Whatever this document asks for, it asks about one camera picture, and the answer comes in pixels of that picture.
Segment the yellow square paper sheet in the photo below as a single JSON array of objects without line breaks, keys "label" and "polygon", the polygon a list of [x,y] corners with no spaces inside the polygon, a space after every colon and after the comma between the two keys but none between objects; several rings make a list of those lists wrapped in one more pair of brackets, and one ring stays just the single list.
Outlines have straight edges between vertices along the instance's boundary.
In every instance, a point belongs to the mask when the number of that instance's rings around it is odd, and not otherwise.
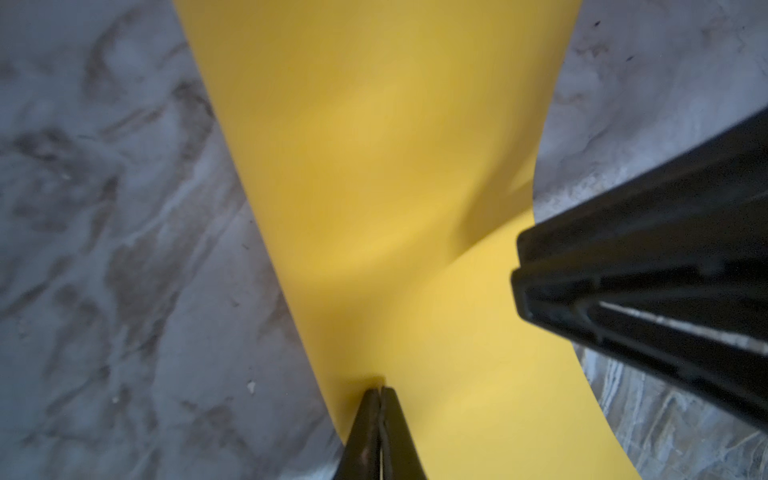
[{"label": "yellow square paper sheet", "polygon": [[179,1],[342,438],[392,387],[431,479],[634,479],[516,240],[576,1]]}]

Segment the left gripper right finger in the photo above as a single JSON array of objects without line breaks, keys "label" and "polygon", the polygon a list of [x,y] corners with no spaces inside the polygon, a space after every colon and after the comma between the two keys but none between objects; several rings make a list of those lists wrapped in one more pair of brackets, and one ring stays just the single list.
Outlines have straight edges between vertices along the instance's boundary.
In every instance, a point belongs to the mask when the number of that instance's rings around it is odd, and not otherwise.
[{"label": "left gripper right finger", "polygon": [[383,479],[427,479],[399,398],[391,387],[380,391],[379,437]]}]

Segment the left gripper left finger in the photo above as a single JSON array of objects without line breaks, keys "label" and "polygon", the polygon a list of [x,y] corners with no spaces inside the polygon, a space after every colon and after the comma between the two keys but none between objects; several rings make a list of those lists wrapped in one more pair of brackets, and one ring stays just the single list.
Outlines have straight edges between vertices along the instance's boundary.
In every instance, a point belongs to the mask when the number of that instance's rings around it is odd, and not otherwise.
[{"label": "left gripper left finger", "polygon": [[379,390],[366,390],[333,476],[334,480],[376,480],[380,478],[379,413]]}]

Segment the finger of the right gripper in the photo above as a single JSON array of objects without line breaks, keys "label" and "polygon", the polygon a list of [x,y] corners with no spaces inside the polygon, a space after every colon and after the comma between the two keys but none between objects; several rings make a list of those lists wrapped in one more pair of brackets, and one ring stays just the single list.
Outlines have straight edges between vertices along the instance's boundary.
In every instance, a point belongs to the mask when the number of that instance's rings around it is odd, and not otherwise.
[{"label": "finger of the right gripper", "polygon": [[659,167],[523,231],[520,263],[709,213],[767,192],[765,109]]},{"label": "finger of the right gripper", "polygon": [[515,270],[528,323],[658,377],[764,429],[767,356],[725,334],[767,339],[767,265],[608,271]]}]

